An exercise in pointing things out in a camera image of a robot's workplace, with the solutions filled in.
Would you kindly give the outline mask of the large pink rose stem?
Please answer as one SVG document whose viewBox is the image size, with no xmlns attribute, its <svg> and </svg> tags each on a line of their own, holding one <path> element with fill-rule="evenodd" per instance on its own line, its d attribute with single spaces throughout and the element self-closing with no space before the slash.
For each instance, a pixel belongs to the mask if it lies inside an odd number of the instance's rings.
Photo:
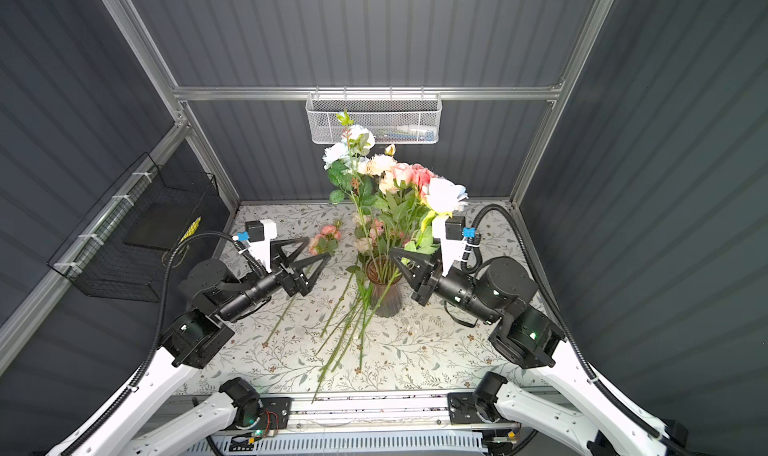
<svg viewBox="0 0 768 456">
<path fill-rule="evenodd" d="M 432 255 L 437 251 L 437 244 L 432 235 L 431 223 L 437 216 L 437 213 L 428 205 L 427 193 L 429 183 L 435 177 L 435 174 L 420 164 L 416 165 L 421 166 L 421 169 L 418 171 L 418 184 L 421 187 L 421 199 L 424 209 L 423 217 L 420 220 L 419 248 L 415 252 Z"/>
</svg>

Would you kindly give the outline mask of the pink bud spray stem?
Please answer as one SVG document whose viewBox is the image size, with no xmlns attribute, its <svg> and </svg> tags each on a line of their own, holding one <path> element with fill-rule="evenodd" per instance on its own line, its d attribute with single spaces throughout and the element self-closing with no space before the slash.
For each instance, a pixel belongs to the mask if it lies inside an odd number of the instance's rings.
<svg viewBox="0 0 768 456">
<path fill-rule="evenodd" d="M 324 226 L 315 236 L 310 238 L 309 246 L 303 251 L 300 259 L 308 258 L 321 253 L 329 253 L 332 255 L 336 252 L 341 238 L 340 227 L 335 224 Z M 295 304 L 295 296 L 289 297 L 287 295 L 287 303 L 282 310 L 282 313 L 275 322 L 274 327 L 271 329 L 268 336 L 262 343 L 264 348 L 268 348 L 271 340 L 280 333 L 280 326 L 285 320 L 286 316 Z"/>
</svg>

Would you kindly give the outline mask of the small pink rose stem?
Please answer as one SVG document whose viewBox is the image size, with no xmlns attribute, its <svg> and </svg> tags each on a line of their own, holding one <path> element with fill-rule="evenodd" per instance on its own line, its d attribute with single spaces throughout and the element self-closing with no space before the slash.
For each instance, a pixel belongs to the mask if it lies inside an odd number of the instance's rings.
<svg viewBox="0 0 768 456">
<path fill-rule="evenodd" d="M 416 164 L 395 163 L 383 173 L 379 189 L 384 200 L 382 216 L 388 249 L 397 247 L 415 252 L 419 248 L 424 209 L 418 184 L 420 169 Z"/>
</svg>

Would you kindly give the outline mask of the white green rose spray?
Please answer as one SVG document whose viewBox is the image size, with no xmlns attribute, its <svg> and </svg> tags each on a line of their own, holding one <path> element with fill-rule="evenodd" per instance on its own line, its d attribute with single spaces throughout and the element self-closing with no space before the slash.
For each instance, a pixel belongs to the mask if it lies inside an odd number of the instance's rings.
<svg viewBox="0 0 768 456">
<path fill-rule="evenodd" d="M 356 124 L 347 110 L 335 115 L 341 125 L 339 142 L 325 149 L 323 154 L 324 169 L 334 189 L 329 200 L 332 204 L 344 201 L 355 207 L 356 222 L 360 216 L 372 219 L 373 183 L 367 175 L 367 163 L 375 145 L 373 133 Z"/>
</svg>

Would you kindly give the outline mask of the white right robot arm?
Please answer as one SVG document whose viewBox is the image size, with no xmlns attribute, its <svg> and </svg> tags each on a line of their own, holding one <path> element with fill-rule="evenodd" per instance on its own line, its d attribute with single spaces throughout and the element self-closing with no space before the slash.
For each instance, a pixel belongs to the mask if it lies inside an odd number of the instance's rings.
<svg viewBox="0 0 768 456">
<path fill-rule="evenodd" d="M 473 393 L 478 416 L 527 425 L 580 455 L 688 454 L 683 425 L 643 410 L 588 362 L 537 270 L 508 256 L 478 261 L 473 270 L 455 265 L 480 254 L 479 225 L 490 212 L 500 213 L 515 235 L 522 235 L 519 215 L 489 204 L 470 226 L 462 217 L 436 218 L 438 250 L 431 255 L 403 248 L 389 252 L 415 301 L 425 305 L 438 296 L 492 326 L 489 341 L 496 352 L 569 403 L 552 403 L 489 371 Z"/>
</svg>

